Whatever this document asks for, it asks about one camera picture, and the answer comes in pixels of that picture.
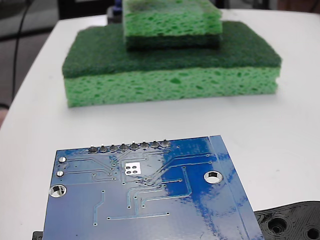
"white table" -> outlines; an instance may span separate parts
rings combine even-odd
[[[77,31],[106,16],[60,21],[0,130],[0,239],[42,231],[56,150],[222,135],[254,211],[320,201],[320,16],[229,10],[283,58],[275,95],[68,108],[62,64]]]

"cable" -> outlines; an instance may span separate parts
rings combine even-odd
[[[319,5],[319,3],[320,3],[320,0],[315,0],[314,1],[314,4],[313,4],[313,6],[310,8],[310,13],[313,13],[315,10],[316,10],[316,8],[317,8],[317,6]]]
[[[9,106],[4,103],[0,103],[0,109],[9,109]]]
[[[17,57],[18,57],[19,41],[20,41],[21,31],[22,31],[22,27],[24,25],[25,17],[27,15],[29,7],[31,6],[31,3],[32,2],[30,0],[26,1],[26,7],[23,11],[23,15],[22,15],[22,18],[20,21],[20,26],[19,26],[18,33],[16,36],[16,41],[15,41],[14,56],[13,56],[13,73],[12,73],[12,93],[11,93],[12,101],[14,100],[15,95],[16,95],[16,77],[17,77],[16,72],[17,72]]]

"mounting hole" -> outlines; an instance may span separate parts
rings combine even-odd
[[[53,198],[60,198],[65,195],[67,192],[67,188],[61,184],[54,185],[49,190],[49,195]]]
[[[223,176],[218,171],[208,171],[204,174],[203,178],[209,184],[218,184],[222,181]]]
[[[310,239],[319,239],[320,237],[320,233],[317,229],[315,228],[311,228],[308,232],[307,232],[307,236]]]
[[[276,218],[269,221],[268,228],[274,234],[280,234],[280,233],[283,233],[287,229],[287,222],[282,218],[276,217]]]

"green sponge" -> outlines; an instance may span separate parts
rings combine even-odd
[[[128,49],[215,47],[221,11],[209,0],[124,0]]]
[[[273,94],[281,58],[241,22],[223,23],[219,49],[127,52],[122,25],[79,32],[62,72],[70,107]]]

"black plastic part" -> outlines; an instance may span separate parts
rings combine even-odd
[[[298,202],[254,214],[265,240],[320,240],[320,201]]]
[[[32,235],[32,240],[42,240],[43,232],[42,231],[35,231]]]

